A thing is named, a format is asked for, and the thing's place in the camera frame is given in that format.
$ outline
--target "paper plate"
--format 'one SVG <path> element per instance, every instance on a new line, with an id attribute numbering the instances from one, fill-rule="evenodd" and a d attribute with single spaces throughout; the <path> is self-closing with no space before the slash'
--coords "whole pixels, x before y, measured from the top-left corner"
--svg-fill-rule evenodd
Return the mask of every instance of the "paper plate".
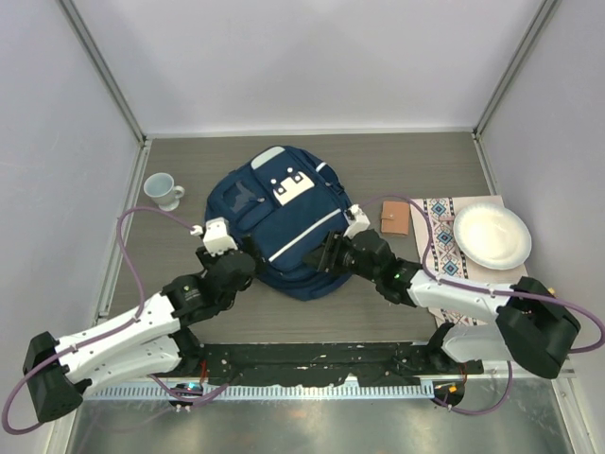
<path id="1" fill-rule="evenodd" d="M 454 237 L 469 258 L 492 270 L 516 268 L 531 252 L 525 223 L 511 210 L 492 203 L 463 208 L 454 219 Z"/>

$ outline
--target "placemat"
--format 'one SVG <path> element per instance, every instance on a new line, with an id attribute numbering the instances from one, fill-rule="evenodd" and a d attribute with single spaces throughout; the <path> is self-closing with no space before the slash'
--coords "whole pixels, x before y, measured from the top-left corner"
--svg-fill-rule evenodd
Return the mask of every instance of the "placemat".
<path id="1" fill-rule="evenodd" d="M 484 268 L 468 258 L 460 250 L 454 239 L 454 221 L 462 208 L 467 205 L 487 202 L 504 206 L 500 196 L 484 197 L 456 197 L 442 199 L 416 199 L 416 201 L 428 215 L 433 229 L 433 246 L 426 258 L 429 269 L 450 276 L 463 277 L 478 282 L 491 282 L 494 284 L 516 283 L 522 276 L 527 275 L 525 265 L 513 270 L 497 271 Z M 411 207 L 412 223 L 416 235 L 416 247 L 422 258 L 426 244 L 428 243 L 428 229 L 423 216 Z M 445 322 L 459 323 L 465 325 L 484 324 L 482 321 L 466 317 L 450 310 L 430 308 L 429 312 L 435 316 L 437 326 Z"/>

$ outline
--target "brown wallet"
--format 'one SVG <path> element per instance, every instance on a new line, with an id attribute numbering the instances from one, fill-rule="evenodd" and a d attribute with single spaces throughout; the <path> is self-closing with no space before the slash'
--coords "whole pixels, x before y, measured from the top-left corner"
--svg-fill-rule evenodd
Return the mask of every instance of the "brown wallet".
<path id="1" fill-rule="evenodd" d="M 384 201 L 380 219 L 380 231 L 383 234 L 409 233 L 409 205 L 404 201 Z"/>

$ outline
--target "gray wall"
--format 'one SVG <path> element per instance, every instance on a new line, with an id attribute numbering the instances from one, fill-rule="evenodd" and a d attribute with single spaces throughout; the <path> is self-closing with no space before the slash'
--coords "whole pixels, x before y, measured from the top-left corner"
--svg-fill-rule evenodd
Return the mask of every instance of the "gray wall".
<path id="1" fill-rule="evenodd" d="M 137 146 L 54 1 L 0 2 L 0 399 L 31 337 L 90 323 Z M 26 392 L 10 421 L 35 422 Z M 42 452 L 0 430 L 0 452 Z"/>
<path id="2" fill-rule="evenodd" d="M 76 0 L 149 133 L 471 128 L 541 0 Z"/>
<path id="3" fill-rule="evenodd" d="M 530 271 L 605 319 L 605 2 L 563 1 L 485 144 L 506 204 L 533 233 Z M 578 343 L 594 341 L 584 324 Z M 605 349 L 574 356 L 598 432 Z"/>

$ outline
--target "backpack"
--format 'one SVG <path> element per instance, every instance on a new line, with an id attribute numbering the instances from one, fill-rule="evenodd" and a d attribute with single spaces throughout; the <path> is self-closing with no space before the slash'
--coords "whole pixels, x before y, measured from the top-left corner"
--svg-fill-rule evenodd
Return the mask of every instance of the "backpack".
<path id="1" fill-rule="evenodd" d="M 205 219 L 223 217 L 241 247 L 250 235 L 265 259 L 256 277 L 302 301 L 327 295 L 344 284 L 341 276 L 303 263 L 329 232 L 344 232 L 351 201 L 336 172 L 304 149 L 269 148 L 234 170 L 210 193 Z"/>

